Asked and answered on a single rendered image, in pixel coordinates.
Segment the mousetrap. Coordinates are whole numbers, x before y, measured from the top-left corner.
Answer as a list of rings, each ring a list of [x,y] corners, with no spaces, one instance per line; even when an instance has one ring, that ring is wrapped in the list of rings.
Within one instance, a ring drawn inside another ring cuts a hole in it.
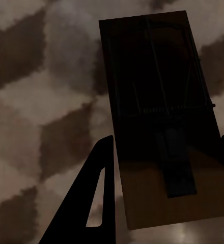
[[[99,20],[128,230],[224,217],[224,150],[186,10]]]

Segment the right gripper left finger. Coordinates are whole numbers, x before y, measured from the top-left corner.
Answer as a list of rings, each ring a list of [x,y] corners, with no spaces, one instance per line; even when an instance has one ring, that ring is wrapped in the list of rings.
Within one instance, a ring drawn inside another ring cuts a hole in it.
[[[102,224],[87,227],[99,175],[104,167]],[[39,244],[116,244],[113,135],[95,144]]]

